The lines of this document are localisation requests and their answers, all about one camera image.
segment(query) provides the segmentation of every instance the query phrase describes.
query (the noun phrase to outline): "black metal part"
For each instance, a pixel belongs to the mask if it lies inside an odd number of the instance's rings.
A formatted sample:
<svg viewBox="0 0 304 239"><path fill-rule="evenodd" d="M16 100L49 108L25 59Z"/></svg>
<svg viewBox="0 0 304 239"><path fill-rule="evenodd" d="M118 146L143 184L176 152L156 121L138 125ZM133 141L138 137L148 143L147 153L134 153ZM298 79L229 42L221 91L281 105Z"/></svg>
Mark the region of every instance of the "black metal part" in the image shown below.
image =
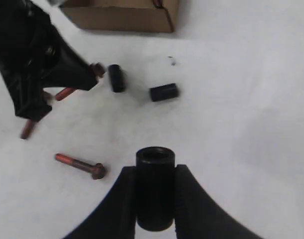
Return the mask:
<svg viewBox="0 0 304 239"><path fill-rule="evenodd" d="M102 203L65 239L134 239L136 216L150 231L174 218L178 239L261 239L222 210L186 165L174 169L174 153L161 147L140 150L137 167L123 168Z"/></svg>
<svg viewBox="0 0 304 239"><path fill-rule="evenodd" d="M176 167L174 211L178 239L261 239L221 209L186 165Z"/></svg>
<svg viewBox="0 0 304 239"><path fill-rule="evenodd" d="M65 239L135 238L135 167L125 167L95 211Z"/></svg>
<svg viewBox="0 0 304 239"><path fill-rule="evenodd" d="M175 83L150 89L150 98L153 102L165 101L179 97L179 89Z"/></svg>
<svg viewBox="0 0 304 239"><path fill-rule="evenodd" d="M90 90L96 76L30 0L0 0L0 73L15 115L40 121L51 110L43 88Z"/></svg>
<svg viewBox="0 0 304 239"><path fill-rule="evenodd" d="M126 80L122 69L119 65L111 65L108 67L110 85L112 91L115 93L121 93L126 90Z"/></svg>
<svg viewBox="0 0 304 239"><path fill-rule="evenodd" d="M175 154L163 147L137 152L137 221L160 232L173 224Z"/></svg>

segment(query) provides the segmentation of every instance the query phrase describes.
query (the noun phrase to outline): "brown cardboard box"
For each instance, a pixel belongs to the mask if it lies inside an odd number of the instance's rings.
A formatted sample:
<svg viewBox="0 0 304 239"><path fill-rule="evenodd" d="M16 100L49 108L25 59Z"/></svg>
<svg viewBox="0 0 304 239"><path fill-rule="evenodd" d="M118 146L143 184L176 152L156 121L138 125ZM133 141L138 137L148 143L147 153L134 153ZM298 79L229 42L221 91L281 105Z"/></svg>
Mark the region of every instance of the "brown cardboard box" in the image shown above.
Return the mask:
<svg viewBox="0 0 304 239"><path fill-rule="evenodd" d="M60 8L81 29L174 32L179 0L68 0Z"/></svg>

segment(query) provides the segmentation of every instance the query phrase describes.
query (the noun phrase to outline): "white surface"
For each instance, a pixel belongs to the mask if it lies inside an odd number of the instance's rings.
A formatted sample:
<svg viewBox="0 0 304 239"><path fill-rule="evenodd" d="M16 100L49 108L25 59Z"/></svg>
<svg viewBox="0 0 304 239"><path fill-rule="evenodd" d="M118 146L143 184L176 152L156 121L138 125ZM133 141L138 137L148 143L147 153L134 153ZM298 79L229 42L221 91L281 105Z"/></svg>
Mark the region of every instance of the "white surface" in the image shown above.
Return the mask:
<svg viewBox="0 0 304 239"><path fill-rule="evenodd" d="M134 165L136 151L152 145L174 150L259 235L304 239L304 0L182 0L173 35L83 32L37 2L89 62L120 64L130 89L115 95L106 82L75 93L26 142L0 77L0 239L64 237ZM180 99L148 101L149 87L172 82ZM110 173L92 181L55 162L58 152ZM175 234L138 229L137 238Z"/></svg>

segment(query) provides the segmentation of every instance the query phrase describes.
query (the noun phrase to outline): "black bushing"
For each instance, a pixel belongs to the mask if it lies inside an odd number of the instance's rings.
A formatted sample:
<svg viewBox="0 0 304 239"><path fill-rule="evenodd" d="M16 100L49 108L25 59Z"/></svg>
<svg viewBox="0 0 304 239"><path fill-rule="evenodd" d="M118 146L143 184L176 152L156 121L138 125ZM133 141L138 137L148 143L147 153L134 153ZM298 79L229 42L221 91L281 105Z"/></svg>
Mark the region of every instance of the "black bushing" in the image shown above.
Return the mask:
<svg viewBox="0 0 304 239"><path fill-rule="evenodd" d="M137 221L141 228L160 232L173 224L175 154L163 147L137 152Z"/></svg>
<svg viewBox="0 0 304 239"><path fill-rule="evenodd" d="M179 89L175 83L150 89L150 98L153 102L165 101L179 97Z"/></svg>
<svg viewBox="0 0 304 239"><path fill-rule="evenodd" d="M121 93L126 90L126 80L123 71L119 65L111 65L108 67L110 85L112 91Z"/></svg>

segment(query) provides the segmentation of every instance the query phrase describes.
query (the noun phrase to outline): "red bolt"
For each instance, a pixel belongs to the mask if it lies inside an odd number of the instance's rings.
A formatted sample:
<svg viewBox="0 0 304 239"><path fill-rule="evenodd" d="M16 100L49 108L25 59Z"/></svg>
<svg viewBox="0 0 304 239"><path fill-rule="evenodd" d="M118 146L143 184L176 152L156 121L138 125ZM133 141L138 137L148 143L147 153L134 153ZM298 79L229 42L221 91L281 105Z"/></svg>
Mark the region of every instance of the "red bolt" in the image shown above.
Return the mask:
<svg viewBox="0 0 304 239"><path fill-rule="evenodd" d="M36 124L37 124L37 122L34 122L32 120L28 120L25 127L23 128L23 131L21 133L20 138L21 139L28 139L31 136Z"/></svg>
<svg viewBox="0 0 304 239"><path fill-rule="evenodd" d="M100 78L103 78L104 74L106 73L106 69L100 63L91 64L90 67L93 73Z"/></svg>
<svg viewBox="0 0 304 239"><path fill-rule="evenodd" d="M55 159L61 163L64 163L64 164L70 165L74 168L78 168L82 171L91 173L92 178L94 180L104 178L104 176L107 173L107 170L101 163L97 163L96 165L92 166L91 164L81 162L77 159L71 158L69 156L66 156L66 155L63 155L60 153L55 155Z"/></svg>
<svg viewBox="0 0 304 239"><path fill-rule="evenodd" d="M67 98L69 95L71 95L73 92L75 92L76 89L73 89L73 88L66 88L66 89L63 89L62 91L60 91L56 96L56 100L57 101L62 101L64 100L65 98Z"/></svg>

